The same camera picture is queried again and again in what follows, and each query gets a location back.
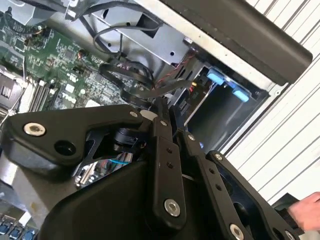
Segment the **black panel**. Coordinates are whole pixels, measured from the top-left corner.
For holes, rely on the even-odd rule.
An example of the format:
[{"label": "black panel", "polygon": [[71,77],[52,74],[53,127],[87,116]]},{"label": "black panel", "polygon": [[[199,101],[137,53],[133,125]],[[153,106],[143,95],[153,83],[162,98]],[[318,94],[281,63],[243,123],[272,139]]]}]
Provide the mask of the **black panel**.
[{"label": "black panel", "polygon": [[186,178],[186,226],[178,234],[153,235],[145,221],[147,167],[147,162],[131,163],[68,196],[46,217],[37,240],[208,239],[197,185]]},{"label": "black panel", "polygon": [[283,85],[294,83],[312,54],[245,0],[161,0],[244,61]]}]

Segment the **bolt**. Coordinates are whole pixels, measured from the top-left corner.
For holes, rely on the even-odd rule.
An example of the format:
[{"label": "bolt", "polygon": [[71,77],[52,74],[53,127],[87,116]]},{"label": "bolt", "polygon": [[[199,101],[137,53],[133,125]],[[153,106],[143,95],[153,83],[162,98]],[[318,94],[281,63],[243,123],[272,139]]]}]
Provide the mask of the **bolt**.
[{"label": "bolt", "polygon": [[195,141],[195,137],[192,134],[189,134],[188,137],[191,139],[191,141]]},{"label": "bolt", "polygon": [[290,239],[290,240],[295,240],[295,237],[289,232],[289,231],[284,231],[285,232],[285,234],[288,236],[288,238]]},{"label": "bolt", "polygon": [[23,130],[26,134],[34,137],[41,137],[46,133],[46,128],[36,122],[27,123],[24,125]]},{"label": "bolt", "polygon": [[216,154],[214,155],[214,157],[215,157],[216,159],[218,159],[219,161],[222,161],[222,156],[221,156],[220,154],[216,153]]},{"label": "bolt", "polygon": [[180,215],[180,206],[173,199],[167,199],[164,201],[164,209],[173,217],[178,217]]},{"label": "bolt", "polygon": [[165,122],[165,121],[160,121],[160,123],[163,125],[163,126],[168,126],[168,124]]},{"label": "bolt", "polygon": [[136,114],[134,111],[131,111],[131,112],[130,112],[130,115],[131,115],[132,117],[135,117],[135,118],[138,117],[138,114]]},{"label": "bolt", "polygon": [[241,231],[241,229],[237,225],[231,224],[230,231],[236,240],[244,240],[245,239],[243,232]]}]

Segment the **metal panel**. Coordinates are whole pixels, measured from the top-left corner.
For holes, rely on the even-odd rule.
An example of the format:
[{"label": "metal panel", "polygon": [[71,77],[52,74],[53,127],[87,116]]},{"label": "metal panel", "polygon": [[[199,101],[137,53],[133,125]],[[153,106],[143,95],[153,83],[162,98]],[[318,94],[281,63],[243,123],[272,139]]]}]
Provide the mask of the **metal panel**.
[{"label": "metal panel", "polygon": [[302,199],[320,190],[320,3],[259,2],[268,18],[314,55],[301,78],[227,155],[272,204],[285,193]]}]

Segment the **blue tab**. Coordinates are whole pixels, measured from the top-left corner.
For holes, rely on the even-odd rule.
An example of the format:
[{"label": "blue tab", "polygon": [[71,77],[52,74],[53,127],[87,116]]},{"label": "blue tab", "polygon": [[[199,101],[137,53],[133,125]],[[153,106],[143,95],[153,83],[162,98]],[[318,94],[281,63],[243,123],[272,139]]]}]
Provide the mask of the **blue tab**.
[{"label": "blue tab", "polygon": [[211,81],[215,82],[218,85],[222,85],[225,82],[225,77],[223,74],[221,74],[220,72],[214,70],[213,68],[211,68],[208,72],[208,74],[206,75],[206,77],[208,79],[210,79]]},{"label": "blue tab", "polygon": [[233,89],[232,93],[244,103],[248,102],[249,100],[249,93],[238,86]]}]

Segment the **blue port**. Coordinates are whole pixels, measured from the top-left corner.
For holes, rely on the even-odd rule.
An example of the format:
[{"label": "blue port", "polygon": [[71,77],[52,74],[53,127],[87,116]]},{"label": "blue port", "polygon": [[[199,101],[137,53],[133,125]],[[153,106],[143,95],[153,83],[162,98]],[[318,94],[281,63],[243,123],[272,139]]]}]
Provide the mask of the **blue port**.
[{"label": "blue port", "polygon": [[246,103],[249,101],[249,93],[243,90],[241,87],[236,86],[233,91],[233,95],[235,95],[242,102]]},{"label": "blue port", "polygon": [[22,228],[14,228],[9,234],[10,239],[18,239],[22,231]]},{"label": "blue port", "polygon": [[9,231],[11,223],[3,222],[0,226],[0,235],[5,235]]},{"label": "blue port", "polygon": [[35,234],[36,232],[34,230],[29,230],[23,235],[21,240],[32,240],[34,239]]},{"label": "blue port", "polygon": [[225,82],[224,75],[213,68],[209,70],[206,77],[220,86]]}]

